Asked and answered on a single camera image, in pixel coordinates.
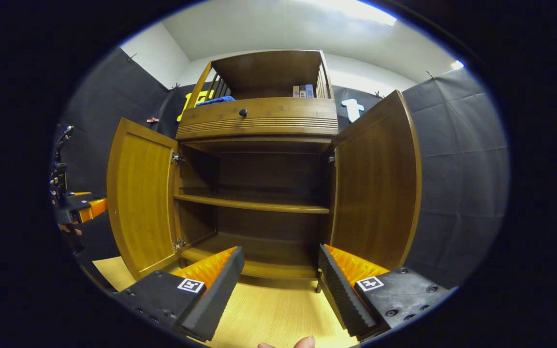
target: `wooden cabinet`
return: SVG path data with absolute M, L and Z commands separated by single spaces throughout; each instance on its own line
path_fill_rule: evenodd
M 312 279 L 319 243 L 402 266 L 418 220 L 421 168 L 401 93 L 337 134 L 321 52 L 210 62 L 193 101 L 213 69 L 211 95 L 236 101 L 189 106 L 175 140 L 126 119 L 118 126 L 107 198 L 132 275 L 242 246 L 244 275 Z M 314 85 L 315 98 L 281 94 L 300 84 Z

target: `ceiling light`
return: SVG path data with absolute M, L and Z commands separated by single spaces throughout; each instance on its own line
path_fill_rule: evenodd
M 396 18 L 385 13 L 377 7 L 365 4 L 357 0 L 300 0 L 305 2 L 312 2 L 322 7 L 329 7 L 331 9 L 336 9 L 342 11 L 343 13 L 349 15 L 350 17 L 364 19 L 364 20 L 374 20 L 375 22 L 386 24 L 387 26 L 393 26 L 396 22 Z
M 453 64 L 451 64 L 451 68 L 453 68 L 453 70 L 461 69 L 463 66 L 464 64 L 460 61 L 455 61 Z

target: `book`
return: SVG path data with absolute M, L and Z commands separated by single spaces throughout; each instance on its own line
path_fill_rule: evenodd
M 307 88 L 307 98 L 314 98 L 313 85 L 305 85 Z

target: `black foam pad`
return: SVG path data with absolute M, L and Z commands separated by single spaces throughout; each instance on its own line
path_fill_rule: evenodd
M 320 249 L 318 267 L 323 273 L 332 299 L 337 304 L 347 332 L 352 336 L 367 333 L 377 326 L 376 320 L 358 299 L 358 295 L 350 286 L 328 249 L 323 245 L 320 245 Z
M 239 246 L 229 257 L 229 260 L 223 266 L 223 270 L 221 270 L 205 296 L 182 323 L 186 334 L 203 342 L 214 337 L 216 327 L 219 325 L 220 318 L 232 291 L 234 291 L 242 269 L 244 269 L 244 255 L 242 247 Z

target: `orange gripper pad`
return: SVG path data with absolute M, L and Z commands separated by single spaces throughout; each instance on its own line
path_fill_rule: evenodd
M 104 213 L 106 211 L 106 198 L 101 200 L 90 201 L 91 207 L 79 211 L 80 222 L 86 222 L 92 220 L 96 216 Z
M 214 280 L 219 276 L 220 272 L 223 270 L 223 266 L 230 256 L 234 253 L 237 247 L 231 247 L 230 249 L 221 251 L 212 256 L 195 262 L 194 264 L 179 269 L 172 273 L 175 276 L 199 280 L 205 283 L 205 286 L 209 289 L 214 283 Z
M 354 284 L 359 280 L 389 272 L 389 270 L 382 266 L 378 266 L 373 262 L 359 258 L 341 249 L 336 249 L 336 247 L 328 244 L 324 244 L 323 246 L 328 249 L 330 255 L 332 255 L 332 258 L 334 258 L 334 261 L 352 287 L 354 287 Z

